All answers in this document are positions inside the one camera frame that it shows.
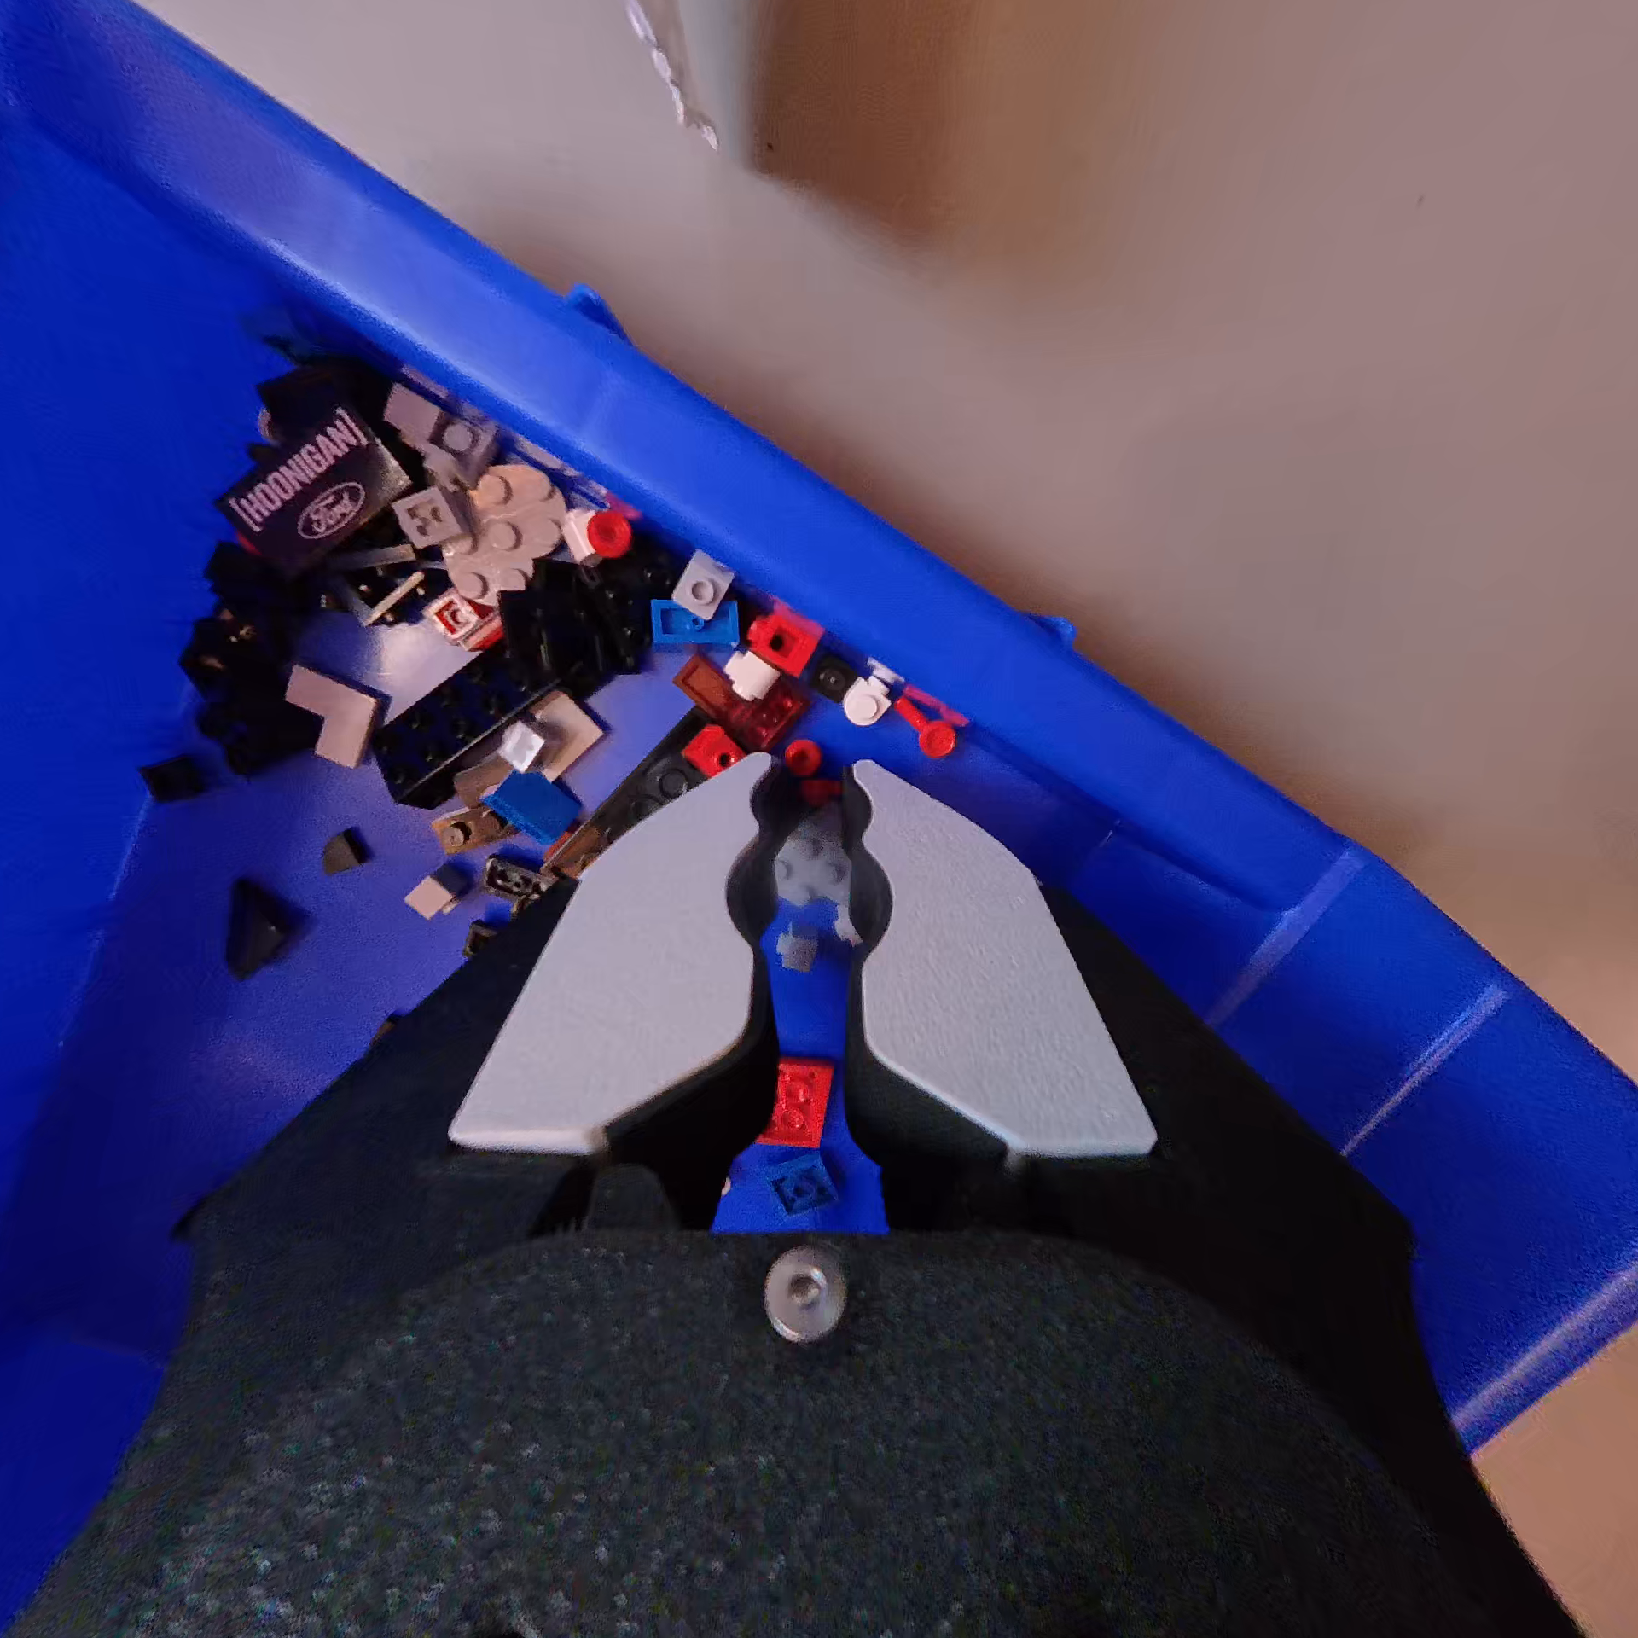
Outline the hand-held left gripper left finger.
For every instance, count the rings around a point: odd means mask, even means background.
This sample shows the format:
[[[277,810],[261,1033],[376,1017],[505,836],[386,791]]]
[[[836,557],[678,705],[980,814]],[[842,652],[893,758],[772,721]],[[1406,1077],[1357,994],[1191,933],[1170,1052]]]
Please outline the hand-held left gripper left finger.
[[[448,1124],[452,1144],[606,1153],[750,1038],[782,769],[743,756],[583,873]]]

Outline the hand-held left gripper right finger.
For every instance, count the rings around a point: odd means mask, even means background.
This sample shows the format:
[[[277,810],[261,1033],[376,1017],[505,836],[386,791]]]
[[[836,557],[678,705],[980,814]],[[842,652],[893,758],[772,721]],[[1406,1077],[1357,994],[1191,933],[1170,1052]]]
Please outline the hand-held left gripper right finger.
[[[852,1130],[949,1157],[1135,1159],[1156,1142],[1033,871],[877,762],[850,767]]]

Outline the small grey round lego plate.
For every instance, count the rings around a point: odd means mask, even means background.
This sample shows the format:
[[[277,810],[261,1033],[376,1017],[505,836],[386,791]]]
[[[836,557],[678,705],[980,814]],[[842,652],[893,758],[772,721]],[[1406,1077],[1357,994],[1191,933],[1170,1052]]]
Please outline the small grey round lego plate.
[[[770,947],[787,972],[807,974],[821,955],[862,945],[852,916],[852,861],[838,801],[815,806],[772,859]]]

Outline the lego pieces pile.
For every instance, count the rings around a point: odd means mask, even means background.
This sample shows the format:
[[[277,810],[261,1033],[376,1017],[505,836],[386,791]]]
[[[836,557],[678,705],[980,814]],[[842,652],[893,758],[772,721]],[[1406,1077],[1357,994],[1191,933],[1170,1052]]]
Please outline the lego pieces pile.
[[[257,771],[300,750],[353,767],[374,756],[388,795],[429,810],[442,865],[407,894],[436,918],[473,884],[458,857],[511,832],[542,847],[538,861],[491,849],[481,890],[544,935],[567,890],[639,820],[752,752],[778,750],[784,771],[778,836],[815,806],[840,802],[821,777],[823,750],[793,732],[807,711],[797,682],[809,662],[803,625],[784,607],[756,613],[748,646],[711,664],[700,645],[735,645],[741,604],[731,572],[706,555],[680,565],[641,524],[604,500],[573,502],[546,455],[503,455],[499,430],[475,411],[436,399],[431,385],[386,385],[349,360],[319,360],[259,387],[269,444],[263,473],[294,453],[296,424],[343,407],[335,432],[370,418],[372,453],[356,483],[335,490],[360,502],[337,524],[345,578],[360,563],[382,574],[386,500],[401,539],[386,553],[392,590],[419,584],[438,549],[442,596],[425,623],[466,650],[464,664],[394,719],[376,697],[294,662],[308,617],[312,568],[275,557],[247,528],[210,561],[218,606],[195,625],[181,660],[202,697],[199,726],[236,771]],[[750,1038],[612,1140],[610,1159],[659,1173],[686,1226],[707,1226],[745,1148],[748,1113],[768,1114],[758,1142],[817,1148],[830,1087],[819,1060],[780,1060],[768,984]]]

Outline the blue plastic bin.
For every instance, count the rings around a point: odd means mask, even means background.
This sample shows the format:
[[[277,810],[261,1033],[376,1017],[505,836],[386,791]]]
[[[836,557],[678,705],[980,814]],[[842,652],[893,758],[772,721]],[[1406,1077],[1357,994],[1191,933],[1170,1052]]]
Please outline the blue plastic bin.
[[[154,1399],[171,1216],[392,941],[456,958],[292,884],[234,986],[206,843],[316,875],[290,787],[360,775],[136,771],[306,325],[1068,785],[1632,1631],[1634,69],[1634,3],[4,3],[4,1620]]]

